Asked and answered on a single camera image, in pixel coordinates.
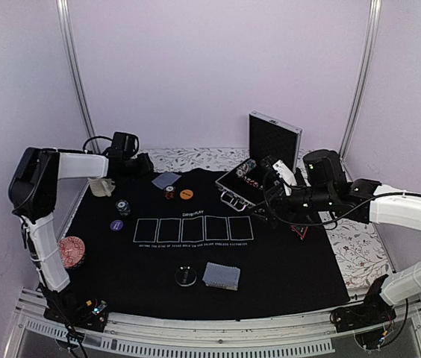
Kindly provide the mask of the orange black 100 chip stack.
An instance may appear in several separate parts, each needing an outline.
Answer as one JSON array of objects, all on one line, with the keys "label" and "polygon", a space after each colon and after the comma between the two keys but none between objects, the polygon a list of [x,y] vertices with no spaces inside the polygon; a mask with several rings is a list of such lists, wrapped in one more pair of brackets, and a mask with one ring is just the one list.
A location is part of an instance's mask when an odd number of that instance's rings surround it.
[{"label": "orange black 100 chip stack", "polygon": [[164,197],[166,200],[173,200],[175,198],[175,187],[166,186],[164,188]]}]

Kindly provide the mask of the single blue playing card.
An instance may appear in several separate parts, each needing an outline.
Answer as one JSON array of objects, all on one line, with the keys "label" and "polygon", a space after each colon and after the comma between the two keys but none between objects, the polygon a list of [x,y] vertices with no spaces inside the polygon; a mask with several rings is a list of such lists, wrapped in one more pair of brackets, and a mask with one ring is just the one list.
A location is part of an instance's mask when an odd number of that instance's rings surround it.
[{"label": "single blue playing card", "polygon": [[174,172],[163,172],[153,179],[152,183],[159,189],[165,189],[168,186],[172,186],[180,178],[181,176]]}]

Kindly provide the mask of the orange big blind button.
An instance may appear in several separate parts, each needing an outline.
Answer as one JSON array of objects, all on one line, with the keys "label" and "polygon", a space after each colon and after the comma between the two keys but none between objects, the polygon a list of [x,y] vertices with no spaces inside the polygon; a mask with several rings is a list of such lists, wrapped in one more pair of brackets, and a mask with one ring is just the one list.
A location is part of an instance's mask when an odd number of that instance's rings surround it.
[{"label": "orange big blind button", "polygon": [[180,192],[179,196],[183,200],[190,200],[194,196],[194,193],[191,189],[184,189]]}]

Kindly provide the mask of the blue green 50 chip stack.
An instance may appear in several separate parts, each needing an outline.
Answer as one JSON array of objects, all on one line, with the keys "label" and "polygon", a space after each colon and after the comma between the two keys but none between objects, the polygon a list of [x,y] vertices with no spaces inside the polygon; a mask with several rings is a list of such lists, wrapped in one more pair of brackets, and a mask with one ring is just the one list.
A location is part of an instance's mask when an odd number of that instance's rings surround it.
[{"label": "blue green 50 chip stack", "polygon": [[126,200],[119,200],[116,202],[116,209],[121,216],[129,216],[131,209]]}]

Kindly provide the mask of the aluminium poker chip case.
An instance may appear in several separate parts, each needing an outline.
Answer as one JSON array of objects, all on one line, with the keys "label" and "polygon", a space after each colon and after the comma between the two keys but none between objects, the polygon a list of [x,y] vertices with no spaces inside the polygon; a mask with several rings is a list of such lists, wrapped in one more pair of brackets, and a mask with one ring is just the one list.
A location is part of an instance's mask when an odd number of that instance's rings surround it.
[{"label": "aluminium poker chip case", "polygon": [[278,180],[273,163],[282,160],[291,171],[296,169],[301,137],[301,128],[252,111],[249,114],[249,155],[216,180],[221,201],[237,212],[261,204],[263,188],[271,188]]}]

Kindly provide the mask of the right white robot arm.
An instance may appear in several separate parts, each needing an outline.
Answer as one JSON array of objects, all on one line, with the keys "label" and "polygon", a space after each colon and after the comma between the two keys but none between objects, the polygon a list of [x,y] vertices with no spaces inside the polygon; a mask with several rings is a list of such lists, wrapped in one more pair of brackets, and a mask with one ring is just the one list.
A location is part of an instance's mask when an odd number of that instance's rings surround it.
[{"label": "right white robot arm", "polygon": [[[372,224],[381,233],[409,233],[414,242],[421,236],[421,193],[397,189],[377,180],[349,181],[337,152],[321,149],[303,158],[307,182],[283,160],[269,155],[261,160],[263,182],[276,179],[278,186],[263,189],[266,214],[288,226],[302,226],[305,214],[333,213],[331,223],[348,219]],[[387,307],[421,294],[421,254],[412,265],[384,274],[369,288],[358,319],[373,325]]]}]

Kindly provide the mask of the clear dealer button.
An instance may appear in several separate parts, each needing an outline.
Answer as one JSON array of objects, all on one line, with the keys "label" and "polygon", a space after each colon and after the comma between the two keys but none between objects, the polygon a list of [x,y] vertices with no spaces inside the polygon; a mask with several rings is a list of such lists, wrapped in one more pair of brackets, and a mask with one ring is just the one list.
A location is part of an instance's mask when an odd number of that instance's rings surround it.
[{"label": "clear dealer button", "polygon": [[175,282],[181,287],[190,287],[197,280],[197,273],[190,266],[181,266],[175,272]]}]

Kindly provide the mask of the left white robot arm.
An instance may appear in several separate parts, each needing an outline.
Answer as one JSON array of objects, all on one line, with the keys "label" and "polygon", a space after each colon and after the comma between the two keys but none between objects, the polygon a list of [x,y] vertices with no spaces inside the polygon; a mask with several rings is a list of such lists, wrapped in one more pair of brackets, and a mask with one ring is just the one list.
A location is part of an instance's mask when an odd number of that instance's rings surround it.
[{"label": "left white robot arm", "polygon": [[148,154],[141,153],[136,135],[116,132],[110,145],[95,154],[80,150],[33,148],[25,150],[8,189],[12,213],[22,225],[22,237],[40,282],[53,292],[70,282],[58,252],[53,212],[59,180],[87,179],[94,194],[109,196],[123,178],[139,178],[152,172]]}]

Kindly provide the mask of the purple small blind button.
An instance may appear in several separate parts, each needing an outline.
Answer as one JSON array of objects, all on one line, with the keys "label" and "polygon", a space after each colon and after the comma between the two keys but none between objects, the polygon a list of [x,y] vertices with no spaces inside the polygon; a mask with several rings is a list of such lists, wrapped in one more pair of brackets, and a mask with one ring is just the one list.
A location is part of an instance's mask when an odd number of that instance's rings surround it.
[{"label": "purple small blind button", "polygon": [[121,231],[123,229],[124,223],[122,220],[114,220],[110,223],[110,229],[114,232]]}]

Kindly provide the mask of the blue playing card deck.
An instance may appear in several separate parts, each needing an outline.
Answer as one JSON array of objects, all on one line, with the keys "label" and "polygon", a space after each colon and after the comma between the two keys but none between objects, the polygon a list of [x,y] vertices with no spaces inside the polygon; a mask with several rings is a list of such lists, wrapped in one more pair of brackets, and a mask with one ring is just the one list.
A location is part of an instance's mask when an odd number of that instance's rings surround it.
[{"label": "blue playing card deck", "polygon": [[208,287],[237,291],[240,269],[233,266],[207,263],[202,280]]}]

